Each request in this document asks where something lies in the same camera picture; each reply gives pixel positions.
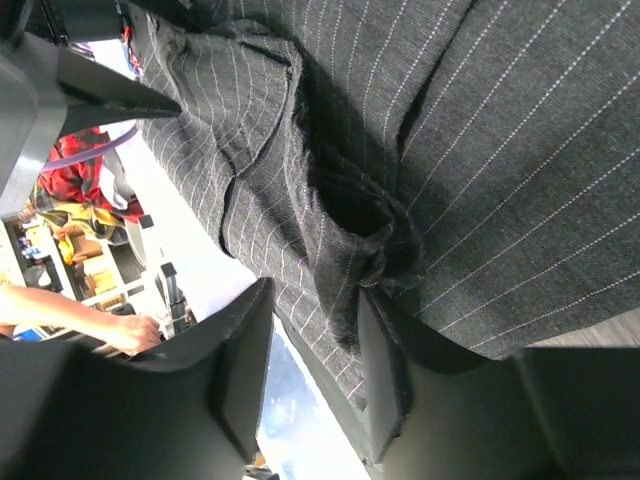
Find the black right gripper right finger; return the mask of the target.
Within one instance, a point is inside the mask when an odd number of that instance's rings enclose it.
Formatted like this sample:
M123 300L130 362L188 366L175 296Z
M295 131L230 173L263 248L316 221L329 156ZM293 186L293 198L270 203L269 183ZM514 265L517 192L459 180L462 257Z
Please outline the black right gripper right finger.
M361 290L373 460L387 479L635 479L639 353L525 348L491 360Z

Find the bare human hand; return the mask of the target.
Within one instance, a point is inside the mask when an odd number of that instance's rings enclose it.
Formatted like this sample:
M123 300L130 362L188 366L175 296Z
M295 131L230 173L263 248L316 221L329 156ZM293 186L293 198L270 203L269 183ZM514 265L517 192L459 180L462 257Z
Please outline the bare human hand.
M159 323L146 315L116 316L109 343L134 356L162 342Z

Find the bare human forearm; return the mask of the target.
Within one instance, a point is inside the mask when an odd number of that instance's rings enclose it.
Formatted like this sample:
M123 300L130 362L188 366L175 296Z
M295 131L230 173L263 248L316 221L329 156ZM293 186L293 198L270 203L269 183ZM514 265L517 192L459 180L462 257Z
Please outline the bare human forearm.
M16 326L50 326L105 339L121 325L118 316L94 310L75 300L37 288L1 286L1 334Z

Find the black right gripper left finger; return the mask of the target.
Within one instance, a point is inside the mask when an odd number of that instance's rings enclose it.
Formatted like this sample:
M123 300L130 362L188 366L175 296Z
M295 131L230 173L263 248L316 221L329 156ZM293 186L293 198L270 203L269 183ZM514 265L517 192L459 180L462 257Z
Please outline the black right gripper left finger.
M239 479L256 453L273 282L127 361L1 344L5 479Z

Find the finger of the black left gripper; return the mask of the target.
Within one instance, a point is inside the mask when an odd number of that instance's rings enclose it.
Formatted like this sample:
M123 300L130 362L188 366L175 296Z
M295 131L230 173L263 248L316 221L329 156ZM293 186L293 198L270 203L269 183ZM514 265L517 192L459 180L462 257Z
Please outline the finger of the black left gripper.
M181 113L180 105L171 98L66 47L59 49L56 74L66 96L64 131L173 118Z

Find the black pinstripe long sleeve shirt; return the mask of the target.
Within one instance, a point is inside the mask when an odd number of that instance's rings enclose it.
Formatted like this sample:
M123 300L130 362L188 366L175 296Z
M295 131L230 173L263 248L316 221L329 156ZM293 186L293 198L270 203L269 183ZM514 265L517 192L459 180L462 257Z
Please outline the black pinstripe long sleeve shirt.
M144 141L357 408L358 293L500 358L639 305L635 1L139 14Z

